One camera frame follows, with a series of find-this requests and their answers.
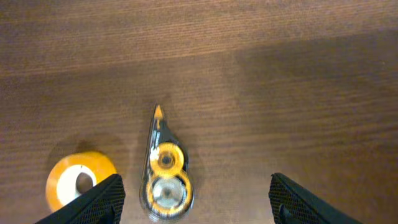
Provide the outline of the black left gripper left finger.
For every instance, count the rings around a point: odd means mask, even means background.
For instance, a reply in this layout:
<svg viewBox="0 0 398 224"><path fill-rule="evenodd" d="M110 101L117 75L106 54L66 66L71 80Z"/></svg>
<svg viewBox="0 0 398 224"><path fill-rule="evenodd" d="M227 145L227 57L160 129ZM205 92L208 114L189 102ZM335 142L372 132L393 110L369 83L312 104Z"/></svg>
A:
<svg viewBox="0 0 398 224"><path fill-rule="evenodd" d="M122 177L112 174L36 224L119 224L125 197Z"/></svg>

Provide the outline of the black yellow correction tape dispenser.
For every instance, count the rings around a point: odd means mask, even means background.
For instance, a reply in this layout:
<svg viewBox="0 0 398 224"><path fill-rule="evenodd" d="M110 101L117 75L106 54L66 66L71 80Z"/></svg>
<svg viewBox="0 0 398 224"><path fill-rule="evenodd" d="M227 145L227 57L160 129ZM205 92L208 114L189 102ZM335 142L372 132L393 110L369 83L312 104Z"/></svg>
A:
<svg viewBox="0 0 398 224"><path fill-rule="evenodd" d="M152 222L176 222L192 209L195 188L188 165L187 150L168 127L161 105L156 104L140 188L141 206Z"/></svg>

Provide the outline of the yellow adhesive tape roll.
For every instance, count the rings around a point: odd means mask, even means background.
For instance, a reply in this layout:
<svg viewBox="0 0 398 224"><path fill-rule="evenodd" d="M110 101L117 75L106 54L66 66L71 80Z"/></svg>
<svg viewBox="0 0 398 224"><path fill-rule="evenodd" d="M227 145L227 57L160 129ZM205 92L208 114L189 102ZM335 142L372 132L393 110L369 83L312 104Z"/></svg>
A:
<svg viewBox="0 0 398 224"><path fill-rule="evenodd" d="M80 174L86 174L93 185L99 184L112 174L117 173L111 159L98 151L70 154L59 160L47 177L45 197L52 212L79 197L76 182Z"/></svg>

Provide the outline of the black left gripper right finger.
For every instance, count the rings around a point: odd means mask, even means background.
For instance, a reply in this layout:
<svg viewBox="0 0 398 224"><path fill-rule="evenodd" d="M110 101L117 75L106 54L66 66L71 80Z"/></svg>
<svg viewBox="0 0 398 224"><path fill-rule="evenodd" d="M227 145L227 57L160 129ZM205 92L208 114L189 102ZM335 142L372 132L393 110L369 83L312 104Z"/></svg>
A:
<svg viewBox="0 0 398 224"><path fill-rule="evenodd" d="M268 196L276 224L359 224L282 173L272 174Z"/></svg>

